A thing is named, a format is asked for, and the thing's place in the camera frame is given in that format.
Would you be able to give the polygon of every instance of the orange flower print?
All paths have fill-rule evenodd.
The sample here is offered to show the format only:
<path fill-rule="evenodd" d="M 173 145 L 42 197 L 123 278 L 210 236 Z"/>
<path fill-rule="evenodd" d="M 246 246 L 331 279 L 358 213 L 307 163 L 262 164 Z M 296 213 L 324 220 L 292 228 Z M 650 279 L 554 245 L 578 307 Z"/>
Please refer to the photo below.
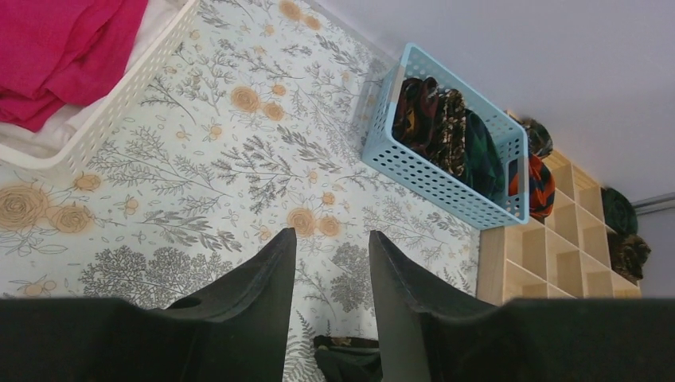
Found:
<path fill-rule="evenodd" d="M 90 193 L 101 186 L 101 178 L 98 175 L 84 175 L 78 177 L 73 183 L 73 187 L 79 191 L 88 191 Z"/>
<path fill-rule="evenodd" d="M 0 228 L 19 232 L 45 216 L 49 199 L 42 189 L 18 185 L 0 189 Z"/>
<path fill-rule="evenodd" d="M 264 31 L 263 31 L 263 35 L 264 35 L 264 36 L 270 37 L 271 35 L 274 34 L 274 32 L 275 32 L 274 26 L 272 26 L 272 25 L 270 25 L 270 24 L 266 24 L 266 25 L 265 25 L 265 29 L 264 29 Z"/>
<path fill-rule="evenodd" d="M 139 201 L 134 197 L 130 197 L 127 200 L 127 203 L 124 204 L 124 213 L 127 215 L 133 215 L 136 213 L 136 209 L 139 208 Z"/>
<path fill-rule="evenodd" d="M 209 137 L 211 139 L 218 139 L 220 135 L 223 134 L 223 128 L 220 127 L 219 125 L 213 125 L 211 126 L 211 130 L 209 132 Z"/>
<path fill-rule="evenodd" d="M 318 174 L 316 171 L 310 171 L 310 173 L 307 175 L 307 177 L 310 179 L 310 183 L 315 185 L 318 179 Z"/>
<path fill-rule="evenodd" d="M 284 87 L 281 84 L 276 84 L 275 86 L 272 87 L 272 92 L 278 96 L 283 96 L 286 94 L 286 87 Z"/>
<path fill-rule="evenodd" d="M 302 18 L 300 7 L 291 0 L 281 0 L 279 3 L 279 10 L 281 11 L 281 14 L 291 21 L 300 21 Z"/>
<path fill-rule="evenodd" d="M 232 91 L 230 96 L 232 104 L 239 110 L 247 113 L 255 113 L 260 107 L 260 97 L 251 88 L 239 86 Z"/>
<path fill-rule="evenodd" d="M 263 48 L 263 47 L 260 46 L 260 45 L 254 46 L 254 47 L 253 47 L 253 52 L 256 52 L 256 54 L 257 54 L 258 56 L 266 56 L 266 55 L 267 55 L 267 50 L 265 50 L 265 48 Z"/>
<path fill-rule="evenodd" d="M 258 233 L 260 234 L 260 241 L 268 241 L 272 237 L 272 232 L 266 225 L 261 226 Z"/>
<path fill-rule="evenodd" d="M 335 195 L 333 193 L 323 193 L 321 201 L 323 201 L 324 205 L 333 205 L 335 203 Z"/>
<path fill-rule="evenodd" d="M 286 114 L 283 111 L 283 107 L 274 102 L 265 103 L 263 106 L 263 113 L 265 113 L 265 115 L 273 121 L 282 120 L 283 116 Z"/>
<path fill-rule="evenodd" d="M 217 123 L 214 118 L 211 118 L 209 125 L 201 125 L 201 128 L 206 131 L 206 137 L 202 139 L 202 142 L 213 142 L 223 134 L 223 125 Z"/>
<path fill-rule="evenodd" d="M 82 232 L 92 222 L 92 214 L 86 207 L 67 205 L 47 209 L 47 218 L 52 227 L 63 233 Z"/>
<path fill-rule="evenodd" d="M 314 215 L 309 209 L 294 209 L 286 221 L 289 227 L 295 228 L 300 237 L 310 237 L 314 234 Z"/>
<path fill-rule="evenodd" d="M 305 16 L 303 21 L 305 22 L 305 25 L 309 26 L 312 30 L 321 29 L 321 22 L 314 16 Z"/>
<path fill-rule="evenodd" d="M 337 236 L 340 233 L 340 222 L 335 216 L 326 216 L 318 221 L 318 230 L 326 236 Z"/>
<path fill-rule="evenodd" d="M 25 280 L 14 280 L 10 281 L 10 283 L 21 284 L 17 290 L 21 291 L 26 297 L 40 297 L 42 295 L 50 297 L 51 294 L 49 292 L 57 288 L 57 283 L 53 280 L 45 279 L 47 279 L 47 275 L 42 276 L 34 283 Z"/>

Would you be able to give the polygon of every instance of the folded scarf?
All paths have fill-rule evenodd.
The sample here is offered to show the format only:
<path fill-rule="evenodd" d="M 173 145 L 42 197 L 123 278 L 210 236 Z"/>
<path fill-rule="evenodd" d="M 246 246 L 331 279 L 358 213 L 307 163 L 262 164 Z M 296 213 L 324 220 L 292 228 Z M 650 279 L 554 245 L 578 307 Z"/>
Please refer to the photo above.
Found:
<path fill-rule="evenodd" d="M 492 201 L 503 197 L 504 169 L 487 127 L 465 108 L 462 93 L 409 78 L 401 85 L 392 135 L 429 162 Z"/>
<path fill-rule="evenodd" d="M 380 343 L 355 337 L 313 339 L 314 359 L 327 382 L 380 382 Z"/>
<path fill-rule="evenodd" d="M 450 175 L 463 176 L 466 162 L 465 136 L 464 97 L 459 90 L 452 89 L 439 96 L 434 139 L 427 148 L 431 162 Z"/>
<path fill-rule="evenodd" d="M 509 196 L 518 193 L 518 161 L 509 163 Z M 529 154 L 529 215 L 544 219 L 551 215 L 556 199 L 556 181 L 536 155 Z"/>
<path fill-rule="evenodd" d="M 607 242 L 612 270 L 632 283 L 642 280 L 642 267 L 652 252 L 644 239 L 638 235 L 608 232 Z"/>
<path fill-rule="evenodd" d="M 546 127 L 538 123 L 535 119 L 527 118 L 519 120 L 518 118 L 505 111 L 514 121 L 520 123 L 528 136 L 529 152 L 535 154 L 539 159 L 544 159 L 553 152 L 553 140 L 546 130 Z"/>
<path fill-rule="evenodd" d="M 459 179 L 491 201 L 499 201 L 506 179 L 497 147 L 480 117 L 469 109 L 465 115 L 466 170 Z"/>
<path fill-rule="evenodd" d="M 603 189 L 602 195 L 605 223 L 623 235 L 638 233 L 638 215 L 628 199 L 615 189 Z"/>
<path fill-rule="evenodd" d="M 438 82 L 409 78 L 401 86 L 392 135 L 417 154 L 429 158 L 427 147 L 434 134 L 434 118 L 439 104 Z"/>

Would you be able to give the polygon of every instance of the patterned fabric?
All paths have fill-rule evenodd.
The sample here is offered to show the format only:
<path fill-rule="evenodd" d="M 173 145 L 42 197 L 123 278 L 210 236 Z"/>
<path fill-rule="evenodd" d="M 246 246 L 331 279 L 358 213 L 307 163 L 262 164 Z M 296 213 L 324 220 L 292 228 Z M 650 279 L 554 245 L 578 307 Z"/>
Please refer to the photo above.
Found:
<path fill-rule="evenodd" d="M 638 215 L 633 205 L 615 189 L 603 189 L 605 223 L 622 235 L 638 233 Z"/>
<path fill-rule="evenodd" d="M 544 159 L 553 152 L 553 139 L 544 125 L 535 119 L 527 118 L 519 120 L 507 111 L 506 114 L 525 128 L 525 133 L 528 135 L 530 153 L 535 154 L 539 159 Z"/>
<path fill-rule="evenodd" d="M 393 137 L 492 201 L 503 197 L 504 169 L 487 127 L 462 93 L 438 94 L 433 77 L 401 85 Z"/>
<path fill-rule="evenodd" d="M 612 270 L 632 283 L 642 280 L 642 267 L 652 252 L 644 239 L 638 235 L 608 232 L 607 241 Z"/>
<path fill-rule="evenodd" d="M 409 78 L 401 85 L 392 134 L 417 154 L 429 158 L 427 148 L 434 137 L 434 119 L 439 105 L 438 83 L 433 77 Z"/>
<path fill-rule="evenodd" d="M 431 162 L 461 178 L 466 163 L 464 97 L 459 90 L 451 89 L 440 96 L 439 105 L 435 118 L 436 139 L 429 147 Z"/>
<path fill-rule="evenodd" d="M 0 166 L 0 296 L 165 307 L 295 227 L 284 380 L 319 382 L 312 338 L 377 338 L 369 230 L 475 294 L 478 230 L 360 161 L 395 64 L 304 2 L 201 0 L 71 186 Z"/>
<path fill-rule="evenodd" d="M 468 109 L 466 171 L 460 180 L 492 201 L 499 201 L 504 196 L 506 178 L 497 147 L 480 117 Z"/>
<path fill-rule="evenodd" d="M 509 163 L 509 195 L 518 193 L 518 162 Z M 535 154 L 529 155 L 529 215 L 544 219 L 551 215 L 556 199 L 556 181 L 548 167 Z"/>

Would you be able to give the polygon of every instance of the blue plastic basket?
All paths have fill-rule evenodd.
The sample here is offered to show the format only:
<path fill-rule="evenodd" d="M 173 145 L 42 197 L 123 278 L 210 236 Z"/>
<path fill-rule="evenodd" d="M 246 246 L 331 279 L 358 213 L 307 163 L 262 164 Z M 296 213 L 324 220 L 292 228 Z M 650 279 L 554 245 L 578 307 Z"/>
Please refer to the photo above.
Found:
<path fill-rule="evenodd" d="M 490 201 L 392 137 L 396 104 L 404 79 L 429 76 L 436 78 L 441 90 L 459 90 L 466 107 L 481 117 L 497 147 L 505 174 L 509 173 L 509 163 L 517 161 L 518 173 L 524 174 L 518 177 L 518 194 L 510 197 L 507 185 L 498 201 Z M 361 159 L 468 224 L 488 229 L 527 224 L 529 220 L 527 150 L 527 136 L 518 123 L 419 46 L 407 44 L 399 66 L 384 78 Z"/>

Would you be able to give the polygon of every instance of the white plastic basket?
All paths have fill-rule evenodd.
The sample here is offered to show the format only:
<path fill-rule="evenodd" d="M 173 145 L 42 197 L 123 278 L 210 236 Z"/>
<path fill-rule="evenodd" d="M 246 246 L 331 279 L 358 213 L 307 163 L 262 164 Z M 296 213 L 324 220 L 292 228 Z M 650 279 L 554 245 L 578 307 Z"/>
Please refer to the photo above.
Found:
<path fill-rule="evenodd" d="M 0 164 L 57 186 L 70 185 L 81 175 L 192 28 L 199 0 L 171 2 L 182 6 L 181 10 L 57 155 L 35 158 L 0 144 Z"/>

